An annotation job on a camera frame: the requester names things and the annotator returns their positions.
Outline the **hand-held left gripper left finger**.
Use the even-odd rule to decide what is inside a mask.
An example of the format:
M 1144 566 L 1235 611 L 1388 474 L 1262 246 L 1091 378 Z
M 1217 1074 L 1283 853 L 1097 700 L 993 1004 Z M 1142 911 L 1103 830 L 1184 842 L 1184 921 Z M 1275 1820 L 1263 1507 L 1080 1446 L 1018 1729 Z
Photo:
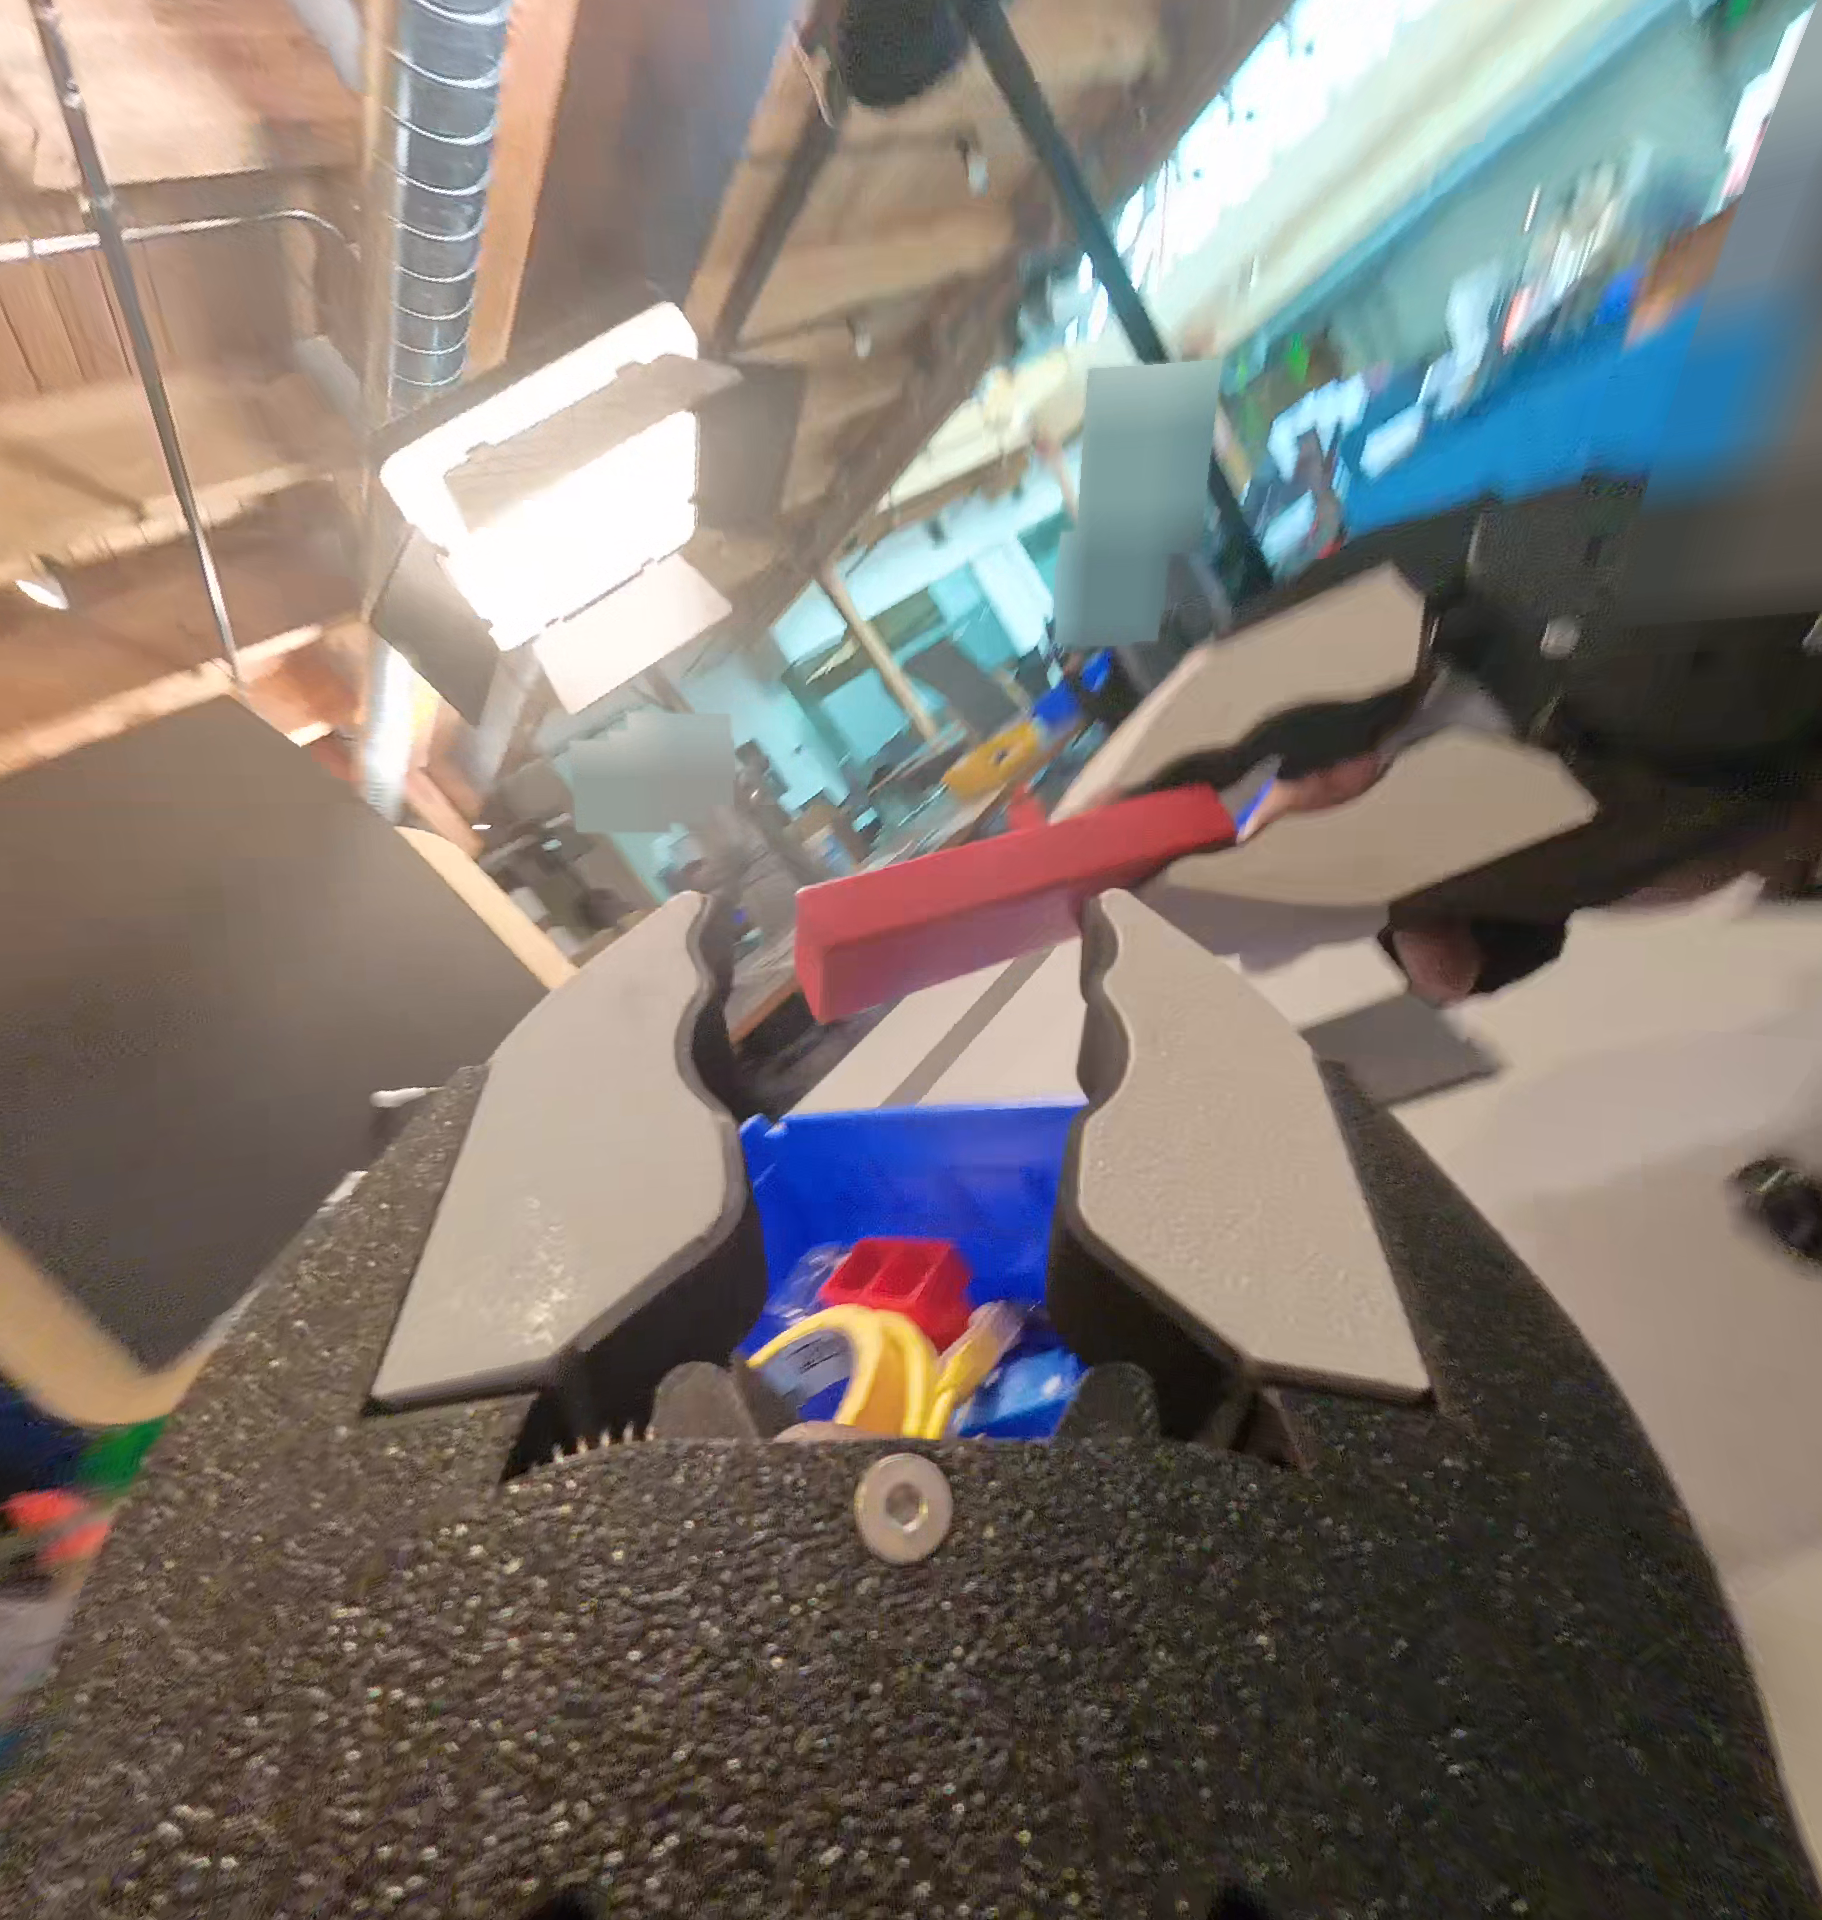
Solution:
M 770 1271 L 729 982 L 723 908 L 683 892 L 494 1051 L 376 1407 L 550 1392 L 647 1412 L 674 1369 L 743 1343 Z

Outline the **large blue tote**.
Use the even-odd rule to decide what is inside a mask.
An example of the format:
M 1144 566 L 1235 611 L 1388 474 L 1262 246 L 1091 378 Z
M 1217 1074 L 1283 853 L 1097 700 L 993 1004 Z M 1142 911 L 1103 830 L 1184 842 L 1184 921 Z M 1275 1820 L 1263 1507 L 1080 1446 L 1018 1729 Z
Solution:
M 1357 479 L 1349 534 L 1581 479 L 1672 485 L 1699 465 L 1721 476 L 1766 445 L 1804 347 L 1811 329 L 1772 304 L 1694 304 L 1637 344 L 1626 329 L 1586 333 L 1430 426 L 1403 462 Z

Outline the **blue plastic bin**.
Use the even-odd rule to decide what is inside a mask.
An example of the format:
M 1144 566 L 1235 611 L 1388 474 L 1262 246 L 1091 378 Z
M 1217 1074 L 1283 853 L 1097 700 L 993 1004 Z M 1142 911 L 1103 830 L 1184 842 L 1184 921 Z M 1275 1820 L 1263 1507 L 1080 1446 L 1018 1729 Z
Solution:
M 1023 1330 L 961 1390 L 925 1440 L 1045 1442 L 1069 1411 L 1085 1364 L 1045 1313 L 1045 1268 L 1064 1151 L 1082 1101 L 1018 1101 L 751 1118 L 742 1155 L 770 1268 L 766 1310 L 747 1343 L 821 1310 L 820 1289 L 866 1238 L 950 1241 L 972 1268 L 972 1313 L 1000 1307 Z

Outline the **red wooden block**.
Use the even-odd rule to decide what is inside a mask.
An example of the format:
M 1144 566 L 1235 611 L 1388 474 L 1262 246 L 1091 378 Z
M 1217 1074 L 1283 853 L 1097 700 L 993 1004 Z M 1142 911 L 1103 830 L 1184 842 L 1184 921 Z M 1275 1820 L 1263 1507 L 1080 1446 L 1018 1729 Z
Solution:
M 1091 900 L 1235 837 L 1217 791 L 1185 785 L 811 884 L 797 898 L 797 987 L 817 1022 L 849 1022 L 1068 944 Z

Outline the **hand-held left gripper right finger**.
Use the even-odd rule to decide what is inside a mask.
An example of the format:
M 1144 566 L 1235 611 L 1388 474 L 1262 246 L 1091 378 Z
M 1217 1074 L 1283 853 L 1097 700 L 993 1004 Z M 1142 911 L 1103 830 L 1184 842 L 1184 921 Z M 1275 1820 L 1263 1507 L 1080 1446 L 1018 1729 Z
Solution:
M 1422 1405 L 1431 1375 L 1319 1059 L 1130 892 L 1085 915 L 1087 1097 L 1045 1310 L 1160 1405 L 1294 1385 Z

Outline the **yellow tape roll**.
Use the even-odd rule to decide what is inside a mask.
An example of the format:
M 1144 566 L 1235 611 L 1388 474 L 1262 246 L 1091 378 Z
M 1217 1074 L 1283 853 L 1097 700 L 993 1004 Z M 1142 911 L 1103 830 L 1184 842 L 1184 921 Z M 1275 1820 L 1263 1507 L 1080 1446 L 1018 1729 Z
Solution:
M 831 1306 L 791 1322 L 749 1367 L 797 1424 L 924 1440 L 941 1356 L 901 1313 Z

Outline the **metal ventilation duct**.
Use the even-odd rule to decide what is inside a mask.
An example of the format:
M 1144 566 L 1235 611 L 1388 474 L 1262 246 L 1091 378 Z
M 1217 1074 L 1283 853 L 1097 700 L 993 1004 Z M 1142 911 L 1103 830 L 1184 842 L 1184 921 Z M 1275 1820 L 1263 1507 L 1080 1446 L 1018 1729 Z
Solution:
M 512 3 L 367 8 L 364 485 L 367 717 L 357 782 L 400 824 L 419 675 L 376 624 L 409 534 L 376 479 L 384 432 L 459 387 L 477 310 Z

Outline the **black pole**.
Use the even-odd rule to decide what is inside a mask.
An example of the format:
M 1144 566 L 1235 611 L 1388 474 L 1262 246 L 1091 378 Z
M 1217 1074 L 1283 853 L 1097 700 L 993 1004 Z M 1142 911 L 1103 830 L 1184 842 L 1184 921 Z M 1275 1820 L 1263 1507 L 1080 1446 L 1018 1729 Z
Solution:
M 1114 228 L 1091 194 L 1091 186 L 1077 153 L 1064 136 L 1037 76 L 1026 59 L 1003 6 L 962 3 L 955 6 L 962 27 L 984 61 L 996 93 L 1003 98 L 1027 148 L 1041 161 L 1052 194 L 1069 220 L 1085 259 L 1091 262 L 1097 283 L 1110 296 L 1110 312 L 1120 323 L 1133 353 L 1142 364 L 1171 364 L 1171 353 L 1160 333 L 1123 254 L 1116 248 Z M 1235 487 L 1216 452 L 1216 421 L 1205 432 L 1205 481 L 1212 502 L 1212 517 L 1223 549 L 1235 564 L 1232 583 L 1240 596 L 1274 586 L 1274 572 L 1262 544 L 1246 524 Z

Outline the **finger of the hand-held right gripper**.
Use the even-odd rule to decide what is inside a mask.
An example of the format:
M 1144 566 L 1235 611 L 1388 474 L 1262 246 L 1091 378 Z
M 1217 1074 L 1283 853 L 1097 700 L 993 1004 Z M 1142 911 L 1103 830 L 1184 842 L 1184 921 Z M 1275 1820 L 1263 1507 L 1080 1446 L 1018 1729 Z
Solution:
M 1052 821 L 1362 754 L 1416 706 L 1431 629 L 1430 601 L 1380 566 L 1194 649 L 1075 778 Z
M 1595 815 L 1596 799 L 1557 757 L 1443 729 L 1396 757 L 1363 795 L 1279 819 L 1246 844 L 1189 853 L 1139 894 L 1377 909 L 1581 830 Z

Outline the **thin metal conduit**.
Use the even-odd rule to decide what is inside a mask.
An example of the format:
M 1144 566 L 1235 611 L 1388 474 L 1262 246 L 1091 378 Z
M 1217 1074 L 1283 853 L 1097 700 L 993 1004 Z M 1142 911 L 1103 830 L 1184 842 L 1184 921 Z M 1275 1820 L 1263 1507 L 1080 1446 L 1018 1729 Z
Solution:
M 57 3 L 30 3 L 30 19 L 35 23 L 41 61 L 57 98 L 64 131 L 79 171 L 82 204 L 90 228 L 101 244 L 103 262 L 113 287 L 113 299 L 120 313 L 121 330 L 131 350 L 140 387 L 149 401 L 149 417 L 157 432 L 157 445 L 170 479 L 170 490 L 182 517 L 186 534 L 191 537 L 193 559 L 205 589 L 210 623 L 222 644 L 222 660 L 229 672 L 236 696 L 246 696 L 246 669 L 239 651 L 239 638 L 226 606 L 219 564 L 210 548 L 210 534 L 199 513 L 199 502 L 193 487 L 191 465 L 186 462 L 182 440 L 177 432 L 176 412 L 168 396 L 165 374 L 158 363 L 157 338 L 136 287 L 131 251 L 121 225 L 116 192 L 109 183 L 101 144 L 96 138 L 90 115 L 82 99 L 82 86 L 73 65 L 73 57 L 64 40 L 64 24 Z

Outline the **yellow plastic bin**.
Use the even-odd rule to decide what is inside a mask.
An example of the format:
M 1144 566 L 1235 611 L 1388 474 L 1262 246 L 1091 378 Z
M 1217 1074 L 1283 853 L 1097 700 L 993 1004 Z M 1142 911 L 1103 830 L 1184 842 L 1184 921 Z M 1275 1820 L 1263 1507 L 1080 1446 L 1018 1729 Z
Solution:
M 1036 775 L 1052 754 L 1051 729 L 1023 717 L 962 754 L 944 775 L 949 795 L 961 802 L 992 798 Z

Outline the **person's right hand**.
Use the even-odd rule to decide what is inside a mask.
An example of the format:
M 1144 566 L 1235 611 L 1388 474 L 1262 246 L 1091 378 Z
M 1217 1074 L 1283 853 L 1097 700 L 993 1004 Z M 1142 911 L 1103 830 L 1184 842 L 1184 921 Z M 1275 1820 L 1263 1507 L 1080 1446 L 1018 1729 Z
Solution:
M 1596 771 L 1569 835 L 1392 905 L 1380 949 L 1438 1007 L 1552 965 L 1596 909 L 1685 908 L 1751 880 L 1766 905 L 1822 901 L 1822 758 L 1741 788 Z

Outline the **red square plastic piece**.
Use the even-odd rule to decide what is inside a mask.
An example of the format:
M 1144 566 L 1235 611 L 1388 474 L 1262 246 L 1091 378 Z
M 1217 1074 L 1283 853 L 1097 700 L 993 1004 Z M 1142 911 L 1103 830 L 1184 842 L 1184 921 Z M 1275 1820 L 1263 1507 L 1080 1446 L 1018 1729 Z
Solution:
M 941 1238 L 866 1238 L 847 1249 L 820 1289 L 821 1307 L 893 1313 L 949 1350 L 972 1321 L 972 1268 Z

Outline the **studio light panel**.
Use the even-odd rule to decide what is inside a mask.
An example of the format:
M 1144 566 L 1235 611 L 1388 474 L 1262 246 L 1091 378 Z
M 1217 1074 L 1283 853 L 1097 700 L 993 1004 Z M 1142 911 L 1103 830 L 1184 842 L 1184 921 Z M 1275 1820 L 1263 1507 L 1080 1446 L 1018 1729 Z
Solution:
M 373 632 L 485 725 L 516 651 L 639 582 L 693 578 L 697 534 L 775 530 L 805 390 L 802 367 L 714 357 L 679 304 L 621 287 L 375 432 Z

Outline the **black foam board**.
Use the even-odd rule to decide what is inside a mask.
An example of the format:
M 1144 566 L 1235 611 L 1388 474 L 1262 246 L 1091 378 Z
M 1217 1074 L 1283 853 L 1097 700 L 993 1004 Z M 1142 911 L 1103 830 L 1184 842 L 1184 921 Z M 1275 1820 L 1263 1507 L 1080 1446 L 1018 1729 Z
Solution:
M 459 866 L 231 700 L 0 780 L 0 1375 L 81 1426 L 177 1405 L 373 1097 L 550 989 Z

